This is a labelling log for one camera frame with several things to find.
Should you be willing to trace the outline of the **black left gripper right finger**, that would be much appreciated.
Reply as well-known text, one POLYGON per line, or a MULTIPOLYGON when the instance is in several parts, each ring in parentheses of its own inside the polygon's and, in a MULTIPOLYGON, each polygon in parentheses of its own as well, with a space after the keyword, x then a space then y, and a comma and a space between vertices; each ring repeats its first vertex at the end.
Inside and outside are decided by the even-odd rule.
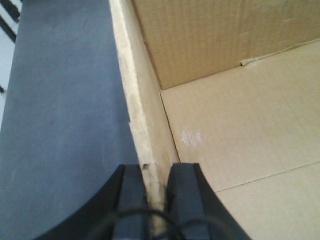
POLYGON ((198 163, 171 166, 166 187, 165 211, 187 240, 249 240, 250 236, 229 213, 210 187, 198 163))

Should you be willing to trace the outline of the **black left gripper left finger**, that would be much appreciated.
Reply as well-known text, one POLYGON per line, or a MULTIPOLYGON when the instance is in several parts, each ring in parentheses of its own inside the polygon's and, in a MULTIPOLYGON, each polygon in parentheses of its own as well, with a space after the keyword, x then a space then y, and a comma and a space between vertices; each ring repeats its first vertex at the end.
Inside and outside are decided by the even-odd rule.
MULTIPOLYGON (((146 189, 138 164, 120 164, 102 188, 79 210, 39 240, 88 240, 104 219, 116 212, 147 207, 146 189)), ((116 220, 102 230, 100 240, 148 240, 150 219, 137 214, 116 220)))

